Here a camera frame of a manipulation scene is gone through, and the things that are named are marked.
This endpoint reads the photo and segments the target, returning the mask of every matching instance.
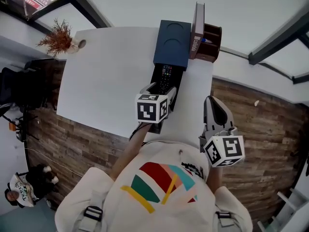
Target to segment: dried plant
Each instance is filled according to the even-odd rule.
[[[70,33],[71,27],[65,20],[60,24],[58,19],[55,19],[52,32],[41,39],[37,46],[46,45],[46,53],[54,57],[59,53],[66,53],[72,41]]]

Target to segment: dark blue box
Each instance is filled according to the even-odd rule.
[[[154,64],[188,66],[191,23],[161,20],[154,52]]]

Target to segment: cable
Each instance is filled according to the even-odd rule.
[[[38,151],[36,151],[36,150],[34,150],[34,149],[31,149],[31,148],[29,148],[29,147],[25,147],[25,149],[30,149],[30,150],[32,150],[32,151],[34,151],[34,152],[36,152],[36,153],[38,153],[38,154],[40,154],[40,155],[46,157],[47,159],[53,161],[54,163],[58,164],[59,166],[61,166],[61,167],[63,167],[63,168],[66,168],[67,170],[71,171],[72,173],[74,173],[74,174],[76,174],[76,175],[78,175],[78,176],[80,176],[80,177],[83,177],[83,176],[81,176],[80,174],[77,174],[76,172],[72,171],[71,169],[69,169],[69,168],[67,168],[67,167],[65,167],[65,166],[63,166],[63,165],[61,165],[61,164],[59,164],[58,162],[56,162],[56,161],[50,159],[50,158],[47,157],[46,155],[44,155],[44,154],[42,154],[42,153],[40,153],[40,152],[38,152]]]
[[[135,135],[135,133],[137,133],[137,131],[139,131],[140,129],[142,129],[145,126],[151,125],[151,123],[147,123],[143,126],[141,126],[143,123],[140,123],[137,128],[132,132],[131,136],[129,137],[129,141],[132,139],[132,137]]]

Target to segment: table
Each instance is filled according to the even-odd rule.
[[[104,28],[79,31],[86,46],[68,57],[57,114],[87,126],[129,137],[137,126],[134,100],[150,83],[159,28]],[[213,64],[189,60],[174,112],[161,134],[146,141],[173,140],[199,145],[203,103],[210,95]]]

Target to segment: book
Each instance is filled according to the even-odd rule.
[[[195,59],[204,35],[205,4],[196,3],[190,37],[189,58]]]

